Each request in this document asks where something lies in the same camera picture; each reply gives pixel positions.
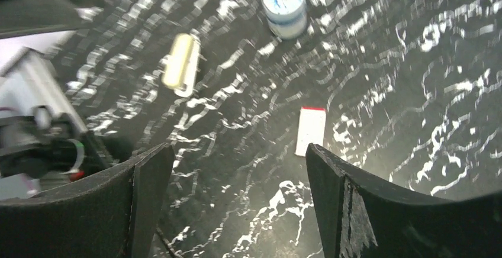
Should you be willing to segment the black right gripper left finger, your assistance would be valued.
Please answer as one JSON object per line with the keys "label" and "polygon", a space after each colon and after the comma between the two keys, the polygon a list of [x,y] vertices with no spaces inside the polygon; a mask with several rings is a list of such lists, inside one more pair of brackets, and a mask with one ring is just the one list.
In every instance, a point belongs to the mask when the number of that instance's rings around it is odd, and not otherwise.
{"label": "black right gripper left finger", "polygon": [[160,144],[28,199],[1,202],[2,257],[147,257],[175,152]]}

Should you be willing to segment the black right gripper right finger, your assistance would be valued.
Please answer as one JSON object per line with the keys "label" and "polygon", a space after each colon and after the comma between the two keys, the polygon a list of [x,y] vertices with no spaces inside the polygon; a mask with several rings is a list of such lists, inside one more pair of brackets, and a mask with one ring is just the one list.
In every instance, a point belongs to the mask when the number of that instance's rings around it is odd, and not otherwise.
{"label": "black right gripper right finger", "polygon": [[463,201],[411,191],[309,144],[326,257],[500,257],[501,193]]}

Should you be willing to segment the white red staple box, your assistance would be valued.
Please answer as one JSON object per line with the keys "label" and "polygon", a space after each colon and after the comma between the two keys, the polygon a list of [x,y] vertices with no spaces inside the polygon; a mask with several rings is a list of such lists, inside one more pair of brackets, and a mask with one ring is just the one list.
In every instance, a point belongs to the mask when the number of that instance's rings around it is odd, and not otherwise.
{"label": "white red staple box", "polygon": [[305,157],[309,144],[324,144],[326,110],[317,107],[300,109],[295,155]]}

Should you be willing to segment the cream white stapler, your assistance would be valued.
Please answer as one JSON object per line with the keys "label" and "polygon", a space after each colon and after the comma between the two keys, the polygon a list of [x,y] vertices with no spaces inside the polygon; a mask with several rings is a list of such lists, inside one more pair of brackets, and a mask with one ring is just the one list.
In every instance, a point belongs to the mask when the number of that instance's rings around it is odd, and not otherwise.
{"label": "cream white stapler", "polygon": [[191,34],[178,34],[173,40],[161,81],[181,98],[194,93],[200,52],[199,40]]}

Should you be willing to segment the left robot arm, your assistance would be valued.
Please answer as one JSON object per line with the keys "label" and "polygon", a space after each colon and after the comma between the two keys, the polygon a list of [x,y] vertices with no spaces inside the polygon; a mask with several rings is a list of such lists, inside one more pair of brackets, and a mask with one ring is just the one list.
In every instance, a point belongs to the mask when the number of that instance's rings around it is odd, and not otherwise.
{"label": "left robot arm", "polygon": [[70,114],[38,106],[31,115],[1,107],[1,200],[32,198],[127,160],[118,136],[79,131]]}

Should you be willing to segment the blue white round tin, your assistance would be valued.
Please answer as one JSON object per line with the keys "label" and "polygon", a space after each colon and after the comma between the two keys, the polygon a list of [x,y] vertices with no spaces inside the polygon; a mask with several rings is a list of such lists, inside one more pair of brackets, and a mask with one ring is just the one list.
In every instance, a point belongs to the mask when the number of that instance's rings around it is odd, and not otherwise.
{"label": "blue white round tin", "polygon": [[290,40],[307,28],[306,0],[261,0],[270,30],[280,39]]}

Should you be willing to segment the aluminium frame rail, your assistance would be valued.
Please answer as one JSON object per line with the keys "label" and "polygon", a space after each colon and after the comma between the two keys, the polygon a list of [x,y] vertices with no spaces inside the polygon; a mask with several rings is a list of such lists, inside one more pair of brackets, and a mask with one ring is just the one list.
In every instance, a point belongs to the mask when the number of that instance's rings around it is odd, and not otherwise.
{"label": "aluminium frame rail", "polygon": [[60,88],[54,66],[26,47],[1,67],[1,117],[9,116],[34,116],[44,128],[61,120],[74,137],[89,131]]}

